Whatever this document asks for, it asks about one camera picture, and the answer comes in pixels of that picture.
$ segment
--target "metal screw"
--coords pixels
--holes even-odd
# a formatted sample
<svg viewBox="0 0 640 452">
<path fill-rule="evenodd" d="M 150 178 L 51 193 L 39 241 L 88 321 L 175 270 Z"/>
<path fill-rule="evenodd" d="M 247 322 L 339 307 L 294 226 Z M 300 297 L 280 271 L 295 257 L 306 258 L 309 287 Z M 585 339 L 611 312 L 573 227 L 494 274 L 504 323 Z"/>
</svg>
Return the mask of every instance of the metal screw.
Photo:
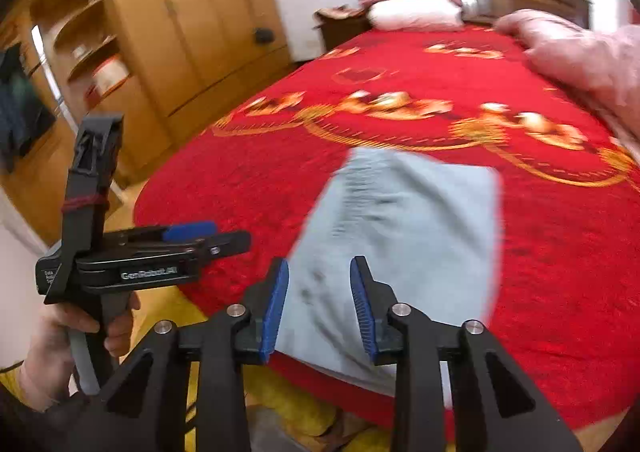
<svg viewBox="0 0 640 452">
<path fill-rule="evenodd" d="M 246 308 L 242 304 L 231 304 L 226 308 L 226 314 L 230 317 L 241 317 L 246 313 Z"/>
<path fill-rule="evenodd" d="M 391 308 L 396 315 L 399 317 L 406 317 L 409 313 L 411 313 L 411 306 L 409 304 L 394 304 Z"/>
<path fill-rule="evenodd" d="M 478 320 L 467 320 L 465 322 L 465 329 L 472 335 L 479 335 L 484 331 L 484 326 L 482 322 Z"/>
<path fill-rule="evenodd" d="M 159 322 L 156 322 L 156 325 L 154 326 L 154 331 L 159 335 L 164 335 L 169 331 L 171 331 L 172 327 L 173 327 L 173 324 L 171 323 L 170 320 L 161 320 Z"/>
</svg>

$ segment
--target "dark wooden nightstand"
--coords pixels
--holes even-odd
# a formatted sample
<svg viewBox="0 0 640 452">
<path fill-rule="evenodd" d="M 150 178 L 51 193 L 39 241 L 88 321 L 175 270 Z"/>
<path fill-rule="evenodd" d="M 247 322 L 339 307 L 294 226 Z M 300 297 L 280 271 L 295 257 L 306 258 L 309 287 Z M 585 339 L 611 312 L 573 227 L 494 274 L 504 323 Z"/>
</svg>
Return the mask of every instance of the dark wooden nightstand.
<svg viewBox="0 0 640 452">
<path fill-rule="evenodd" d="M 314 16 L 320 22 L 317 27 L 322 32 L 322 39 L 327 51 L 331 51 L 347 40 L 371 29 L 366 15 L 339 20 L 327 18 L 319 13 L 315 13 Z"/>
</svg>

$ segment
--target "corner shelf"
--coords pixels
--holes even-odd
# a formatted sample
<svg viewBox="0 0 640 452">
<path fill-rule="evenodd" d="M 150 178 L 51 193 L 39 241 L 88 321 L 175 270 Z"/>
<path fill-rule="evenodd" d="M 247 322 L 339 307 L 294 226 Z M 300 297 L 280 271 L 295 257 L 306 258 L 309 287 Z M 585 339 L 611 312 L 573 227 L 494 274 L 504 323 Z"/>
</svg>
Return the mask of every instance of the corner shelf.
<svg viewBox="0 0 640 452">
<path fill-rule="evenodd" d="M 91 13 L 97 11 L 98 9 L 102 9 L 103 4 L 104 0 L 92 0 L 83 8 L 80 8 L 71 13 L 71 15 L 66 18 L 65 23 L 62 25 L 62 27 L 56 33 L 56 36 L 53 38 L 53 46 L 57 47 L 61 42 L 65 40 L 65 38 L 70 37 L 73 33 L 73 30 L 77 29 L 77 26 L 82 23 L 82 20 L 88 18 Z"/>
<path fill-rule="evenodd" d="M 107 48 L 111 46 L 117 39 L 118 37 L 116 35 L 109 35 L 98 47 L 88 51 L 88 53 L 85 53 L 76 62 L 76 64 L 71 67 L 66 81 L 71 82 L 72 80 L 75 80 L 80 74 L 82 74 L 82 72 L 84 72 L 87 67 L 96 62 L 96 60 L 100 58 L 100 55 L 104 53 L 104 51 L 106 51 Z"/>
</svg>

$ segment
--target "finger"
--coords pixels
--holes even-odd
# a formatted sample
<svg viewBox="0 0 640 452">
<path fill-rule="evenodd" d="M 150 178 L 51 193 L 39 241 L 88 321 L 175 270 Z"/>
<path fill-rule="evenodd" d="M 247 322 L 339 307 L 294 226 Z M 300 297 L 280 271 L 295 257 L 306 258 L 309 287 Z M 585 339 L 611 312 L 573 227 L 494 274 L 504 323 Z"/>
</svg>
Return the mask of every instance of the finger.
<svg viewBox="0 0 640 452">
<path fill-rule="evenodd" d="M 142 304 L 140 303 L 140 297 L 138 296 L 138 293 L 132 291 L 131 295 L 129 296 L 129 309 L 139 311 L 141 307 Z"/>
<path fill-rule="evenodd" d="M 109 337 L 104 341 L 104 348 L 110 353 L 111 356 L 114 357 L 126 355 L 129 352 L 129 347 L 129 335 Z"/>
<path fill-rule="evenodd" d="M 78 329 L 83 333 L 97 333 L 100 330 L 98 321 L 91 318 L 76 305 L 62 302 L 50 305 L 48 308 L 47 317 L 50 321 L 60 326 Z"/>
<path fill-rule="evenodd" d="M 130 336 L 132 329 L 133 315 L 131 311 L 124 311 L 124 313 L 116 316 L 107 326 L 107 337 Z"/>
</svg>

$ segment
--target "bed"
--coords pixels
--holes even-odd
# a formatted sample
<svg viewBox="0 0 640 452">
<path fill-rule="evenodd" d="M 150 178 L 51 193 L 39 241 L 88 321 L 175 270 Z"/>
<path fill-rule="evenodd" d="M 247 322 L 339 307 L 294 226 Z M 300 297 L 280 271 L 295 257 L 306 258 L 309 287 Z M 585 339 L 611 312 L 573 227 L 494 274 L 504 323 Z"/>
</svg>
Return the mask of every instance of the bed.
<svg viewBox="0 0 640 452">
<path fill-rule="evenodd" d="M 212 219 L 247 229 L 252 250 L 182 292 L 210 315 L 286 256 L 332 172 L 355 146 L 494 167 L 504 237 L 492 332 L 572 428 L 629 406 L 640 390 L 640 169 L 612 133 L 532 72 L 489 22 L 520 8 L 588 27 L 589 0 L 489 0 L 484 23 L 447 33 L 359 35 L 216 121 L 156 172 L 138 225 Z M 403 92 L 370 111 L 358 91 Z M 516 124 L 541 114 L 571 129 Z M 326 402 L 389 427 L 393 400 L 275 353 L 270 366 Z"/>
</svg>

